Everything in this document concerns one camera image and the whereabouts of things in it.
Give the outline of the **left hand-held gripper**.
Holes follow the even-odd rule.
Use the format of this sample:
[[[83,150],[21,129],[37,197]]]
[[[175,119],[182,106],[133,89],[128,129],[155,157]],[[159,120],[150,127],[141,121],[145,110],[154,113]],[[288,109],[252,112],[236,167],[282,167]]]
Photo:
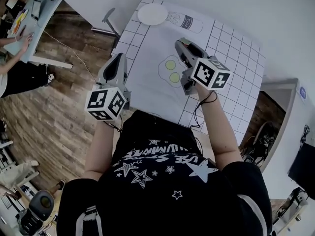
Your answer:
[[[127,58],[119,53],[99,70],[97,83],[87,93],[85,111],[97,120],[117,120],[122,110],[130,107],[131,92],[125,86],[126,80]]]

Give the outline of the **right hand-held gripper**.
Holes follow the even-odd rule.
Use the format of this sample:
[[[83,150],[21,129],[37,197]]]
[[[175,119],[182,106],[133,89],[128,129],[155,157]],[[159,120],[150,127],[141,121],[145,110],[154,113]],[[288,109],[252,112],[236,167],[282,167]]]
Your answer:
[[[232,72],[215,56],[208,58],[209,55],[193,42],[186,47],[183,42],[177,40],[175,49],[187,67],[181,78],[185,95],[195,94],[197,84],[207,90],[224,89]]]

